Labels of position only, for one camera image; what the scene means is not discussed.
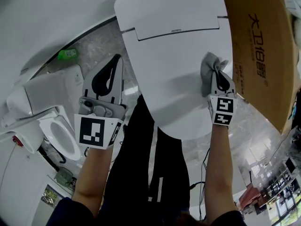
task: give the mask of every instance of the black pants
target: black pants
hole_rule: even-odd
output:
[[[190,184],[181,140],[166,135],[160,129],[153,177],[150,187],[148,186],[153,130],[154,120],[140,96],[126,127],[120,152],[110,171],[104,199],[117,205],[143,207],[151,203],[189,208]],[[158,200],[160,180],[162,191]]]

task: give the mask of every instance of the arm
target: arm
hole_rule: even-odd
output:
[[[224,213],[237,210],[232,196],[232,180],[228,129],[214,124],[205,183],[205,207],[209,225]]]
[[[97,216],[109,173],[113,147],[108,150],[90,148],[76,182],[73,201],[84,204]]]

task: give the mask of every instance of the cleaning cloth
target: cleaning cloth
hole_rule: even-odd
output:
[[[218,72],[225,68],[228,60],[220,62],[220,59],[213,53],[208,52],[201,64],[201,78],[202,78],[202,96],[207,97],[211,93],[211,82],[213,72]]]

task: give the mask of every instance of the person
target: person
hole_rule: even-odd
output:
[[[159,128],[153,177],[148,185],[153,130],[154,120],[140,96],[109,176],[113,149],[90,148],[72,199],[58,203],[47,226],[202,225],[189,215],[190,182],[182,142]],[[232,197],[226,126],[212,127],[205,206],[208,225],[245,225]]]

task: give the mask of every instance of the cardboard box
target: cardboard box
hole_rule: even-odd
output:
[[[299,48],[284,0],[225,0],[237,92],[281,133],[292,125],[301,87]]]

